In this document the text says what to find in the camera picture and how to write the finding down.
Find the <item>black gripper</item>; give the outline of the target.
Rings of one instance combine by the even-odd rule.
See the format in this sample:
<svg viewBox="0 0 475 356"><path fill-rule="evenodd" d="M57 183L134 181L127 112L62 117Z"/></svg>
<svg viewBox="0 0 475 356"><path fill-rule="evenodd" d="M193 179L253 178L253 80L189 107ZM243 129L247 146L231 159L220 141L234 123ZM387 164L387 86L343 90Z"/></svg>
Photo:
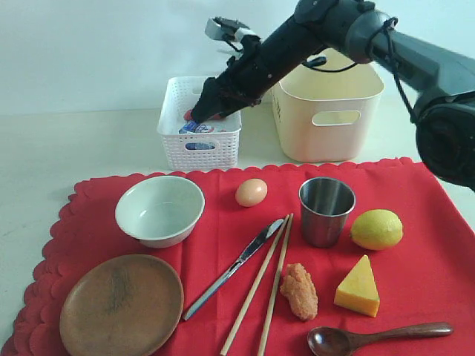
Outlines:
<svg viewBox="0 0 475 356"><path fill-rule="evenodd" d="M265 41L243 37L244 54L217 77L209 77L191 109L195 122L224 118L261 103L263 95L312 54L323 42L305 26L285 21Z"/></svg>

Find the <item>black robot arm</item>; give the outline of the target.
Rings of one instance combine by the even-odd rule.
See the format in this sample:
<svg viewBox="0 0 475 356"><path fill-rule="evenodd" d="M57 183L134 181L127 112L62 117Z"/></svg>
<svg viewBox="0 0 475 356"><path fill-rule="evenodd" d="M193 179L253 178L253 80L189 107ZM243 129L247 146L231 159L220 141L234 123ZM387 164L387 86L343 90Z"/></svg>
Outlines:
<svg viewBox="0 0 475 356"><path fill-rule="evenodd" d="M201 123L258 105L291 70L314 68L315 56L332 48L356 64L376 62L398 88L414 89L418 98L406 108L423 163L438 178L472 188L474 61L400 33L396 24L371 1L300 1L266 39L241 22L212 18L206 35L241 49L204 82L191 117Z"/></svg>

